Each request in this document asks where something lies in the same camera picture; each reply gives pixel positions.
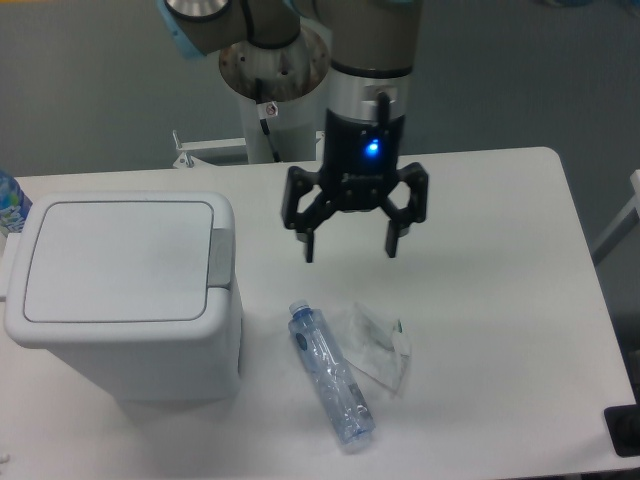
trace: clear plastic bottle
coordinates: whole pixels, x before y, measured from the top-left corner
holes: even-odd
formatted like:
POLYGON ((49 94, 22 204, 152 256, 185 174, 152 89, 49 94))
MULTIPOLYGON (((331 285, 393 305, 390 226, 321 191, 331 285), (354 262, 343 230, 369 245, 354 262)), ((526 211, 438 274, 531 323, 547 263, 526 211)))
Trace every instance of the clear plastic bottle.
POLYGON ((289 311, 289 332, 340 442, 368 440, 375 428, 373 417, 322 312, 311 310, 304 300, 289 311))
POLYGON ((16 179, 0 170, 0 232, 21 232, 30 209, 31 200, 16 179))

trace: white table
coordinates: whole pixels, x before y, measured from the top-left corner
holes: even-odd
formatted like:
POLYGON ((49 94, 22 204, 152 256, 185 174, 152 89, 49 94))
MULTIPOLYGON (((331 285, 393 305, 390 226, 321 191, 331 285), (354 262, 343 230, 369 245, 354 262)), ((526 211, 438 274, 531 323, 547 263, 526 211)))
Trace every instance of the white table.
POLYGON ((285 165, 23 178, 62 190, 215 190, 236 213, 243 387, 196 405, 117 404, 46 351, 0 334, 2 478, 433 478, 640 465, 613 451, 604 408, 634 402, 558 157, 548 149, 408 157, 429 218, 384 253, 381 212, 338 214, 314 264, 282 227, 285 165), (345 455, 288 338, 289 303, 351 301, 402 318, 398 397, 358 374, 377 422, 345 455))

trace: white plastic lid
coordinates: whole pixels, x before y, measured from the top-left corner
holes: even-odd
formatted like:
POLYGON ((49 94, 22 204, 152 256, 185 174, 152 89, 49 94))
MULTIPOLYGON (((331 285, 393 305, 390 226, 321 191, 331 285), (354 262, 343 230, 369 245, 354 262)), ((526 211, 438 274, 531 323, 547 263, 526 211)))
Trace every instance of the white plastic lid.
POLYGON ((205 308, 213 211, 205 203, 58 203, 27 280, 32 322, 189 320, 205 308))
POLYGON ((216 193, 47 195, 15 252, 7 332, 32 348, 208 338, 228 317, 234 238, 216 193))

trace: gray floor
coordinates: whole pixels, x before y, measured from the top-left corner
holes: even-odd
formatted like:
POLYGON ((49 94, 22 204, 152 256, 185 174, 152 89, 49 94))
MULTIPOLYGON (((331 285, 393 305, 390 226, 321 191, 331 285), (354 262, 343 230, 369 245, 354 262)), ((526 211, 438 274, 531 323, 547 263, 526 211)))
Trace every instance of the gray floor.
MULTIPOLYGON (((403 151, 549 146, 593 241, 640 168, 640 19, 616 0, 426 0, 423 17, 403 151)), ((184 61, 152 0, 0 4, 0 46, 0 166, 15 175, 167 168, 174 128, 241 135, 216 58, 184 61)), ((599 271, 635 347, 638 272, 635 232, 599 271)))

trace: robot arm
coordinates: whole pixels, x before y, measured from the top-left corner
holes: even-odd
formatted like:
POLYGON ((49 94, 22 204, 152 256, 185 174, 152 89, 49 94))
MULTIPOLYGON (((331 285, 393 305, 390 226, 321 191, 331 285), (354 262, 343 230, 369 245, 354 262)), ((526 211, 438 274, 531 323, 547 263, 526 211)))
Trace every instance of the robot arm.
POLYGON ((243 40, 279 48, 300 33, 300 17, 282 0, 157 0, 182 53, 204 56, 243 40))
POLYGON ((429 177, 413 163, 397 170, 409 78, 415 56, 421 0, 292 0, 291 7, 333 32, 323 164, 317 173, 289 169, 282 219, 306 244, 313 261, 314 232, 336 211, 382 210, 389 217, 385 249, 395 257, 398 239, 426 219, 429 177), (409 186, 404 208, 389 199, 409 186), (321 193, 298 212, 302 196, 321 193))
POLYGON ((386 251, 395 257, 398 239, 426 218, 427 173, 417 163, 397 170, 422 0, 286 0, 288 7, 282 0, 158 2, 174 37, 185 35, 187 50, 201 54, 242 40, 285 48, 299 36, 299 15, 332 30, 322 167, 289 169, 282 219, 306 244, 311 262, 314 232, 333 213, 379 207, 389 217, 386 251), (411 193, 399 209, 389 195, 400 182, 411 193), (314 185, 321 192, 298 212, 314 185))

